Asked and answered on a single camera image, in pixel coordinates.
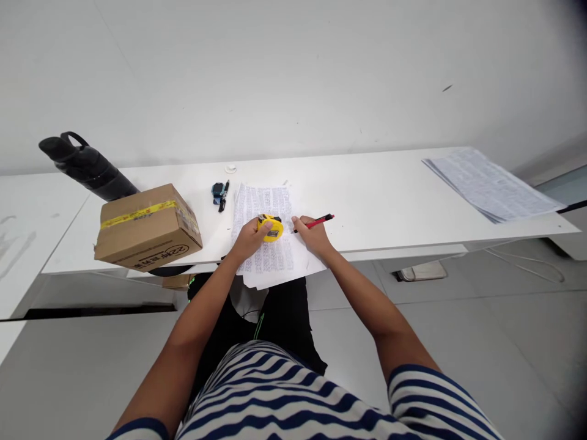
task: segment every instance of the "black water bottle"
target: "black water bottle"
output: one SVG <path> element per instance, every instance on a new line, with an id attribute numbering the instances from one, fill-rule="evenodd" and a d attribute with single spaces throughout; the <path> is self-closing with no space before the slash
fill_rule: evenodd
<path id="1" fill-rule="evenodd" d="M 74 146 L 70 137 L 81 146 Z M 140 192 L 117 167 L 72 131 L 42 140 L 39 148 L 55 162 L 58 170 L 108 202 Z"/>

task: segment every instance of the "cardboard box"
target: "cardboard box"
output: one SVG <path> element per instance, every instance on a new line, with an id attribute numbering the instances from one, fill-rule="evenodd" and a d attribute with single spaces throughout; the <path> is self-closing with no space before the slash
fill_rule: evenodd
<path id="1" fill-rule="evenodd" d="M 164 277 L 161 286 L 173 290 L 187 291 L 190 287 L 190 281 L 194 276 L 196 276 L 196 274 L 181 274 L 172 277 Z"/>
<path id="2" fill-rule="evenodd" d="M 196 215 L 172 184 L 102 206 L 96 260 L 147 272 L 200 249 Z"/>

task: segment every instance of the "white cord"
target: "white cord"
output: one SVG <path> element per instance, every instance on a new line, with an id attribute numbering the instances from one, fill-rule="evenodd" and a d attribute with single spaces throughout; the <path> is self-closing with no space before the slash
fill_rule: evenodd
<path id="1" fill-rule="evenodd" d="M 507 252 L 496 251 L 495 249 L 484 249 L 484 251 L 486 251 L 488 254 L 493 255 L 494 257 L 499 258 L 500 260 L 505 261 L 506 263 L 511 264 L 512 266 L 517 267 L 518 269 L 521 269 L 523 271 L 529 272 L 529 273 L 531 273 L 533 275 L 536 275 L 537 277 L 540 277 L 542 279 L 545 279 L 546 281 L 550 281 L 550 282 L 553 282 L 553 283 L 559 283 L 559 284 L 564 282 L 564 274 L 554 264 L 547 263 L 547 262 L 542 261 L 542 260 L 536 260 L 535 258 L 521 257 L 519 255 L 508 254 Z M 508 257 L 513 257 L 513 258 L 519 258 L 521 260 L 528 260 L 528 261 L 534 261 L 536 263 L 545 264 L 547 266 L 552 267 L 559 274 L 559 277 L 558 277 L 558 279 L 553 280 L 552 278 L 548 278 L 547 276 L 544 276 L 542 274 L 539 274 L 538 272 L 534 272 L 533 270 L 530 270 L 528 268 L 525 268 L 524 266 L 520 266 L 520 265 L 517 265 L 516 263 L 512 263 L 508 259 L 506 259 L 506 258 L 504 258 L 504 257 L 502 257 L 502 256 L 500 256 L 498 254 L 507 255 Z"/>

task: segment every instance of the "person's hand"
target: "person's hand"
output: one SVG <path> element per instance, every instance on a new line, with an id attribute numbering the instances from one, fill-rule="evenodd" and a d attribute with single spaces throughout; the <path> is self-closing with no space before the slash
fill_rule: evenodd
<path id="1" fill-rule="evenodd" d="M 234 259 L 242 264 L 248 257 L 257 252 L 261 247 L 261 243 L 263 243 L 263 238 L 271 231 L 271 228 L 271 222 L 267 222 L 257 230 L 257 217 L 250 220 L 240 230 L 228 256 L 233 256 Z"/>
<path id="2" fill-rule="evenodd" d="M 326 235 L 326 228 L 324 228 L 324 223 L 317 224 L 312 229 L 308 229 L 306 223 L 313 222 L 315 219 L 302 216 L 297 218 L 296 216 L 292 217 L 293 226 L 295 229 L 298 230 L 298 233 L 301 235 L 302 240 L 306 243 L 306 246 L 310 251 L 318 255 L 319 257 L 323 257 L 328 252 L 334 250 L 332 244 L 330 244 L 330 240 L 328 239 L 328 235 Z"/>

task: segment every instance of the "left hand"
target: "left hand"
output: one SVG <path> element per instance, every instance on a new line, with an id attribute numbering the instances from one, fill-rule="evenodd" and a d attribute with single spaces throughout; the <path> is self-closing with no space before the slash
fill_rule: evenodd
<path id="1" fill-rule="evenodd" d="M 267 222 L 257 230 L 257 223 L 258 220 L 255 217 L 243 226 L 228 256 L 233 256 L 240 263 L 243 263 L 248 257 L 257 252 L 261 247 L 261 243 L 263 243 L 263 238 L 272 228 L 271 222 Z"/>

